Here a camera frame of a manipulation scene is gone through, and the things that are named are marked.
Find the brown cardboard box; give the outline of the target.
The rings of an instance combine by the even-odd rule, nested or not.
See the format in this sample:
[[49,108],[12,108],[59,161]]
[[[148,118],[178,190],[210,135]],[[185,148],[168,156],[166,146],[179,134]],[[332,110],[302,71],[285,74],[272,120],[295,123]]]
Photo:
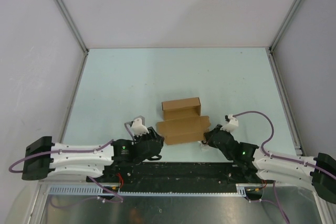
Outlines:
[[201,115],[198,97],[162,102],[163,121],[157,122],[157,132],[166,145],[205,140],[211,126],[209,116]]

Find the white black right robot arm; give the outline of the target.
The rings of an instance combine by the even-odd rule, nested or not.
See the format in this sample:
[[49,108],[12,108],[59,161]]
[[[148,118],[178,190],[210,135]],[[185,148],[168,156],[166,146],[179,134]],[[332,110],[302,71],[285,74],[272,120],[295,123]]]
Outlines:
[[272,180],[302,187],[335,204],[335,159],[319,153],[317,157],[272,153],[261,147],[238,142],[222,125],[204,133],[202,143],[218,149],[227,160],[242,170],[249,183]]

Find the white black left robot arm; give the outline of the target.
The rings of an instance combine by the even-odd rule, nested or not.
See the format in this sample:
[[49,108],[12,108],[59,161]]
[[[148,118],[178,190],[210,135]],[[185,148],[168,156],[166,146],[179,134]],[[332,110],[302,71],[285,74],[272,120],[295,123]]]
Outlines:
[[22,180],[42,180],[55,175],[79,175],[110,182],[117,167],[161,159],[164,137],[154,128],[133,140],[111,140],[98,146],[70,146],[43,136],[26,147]]

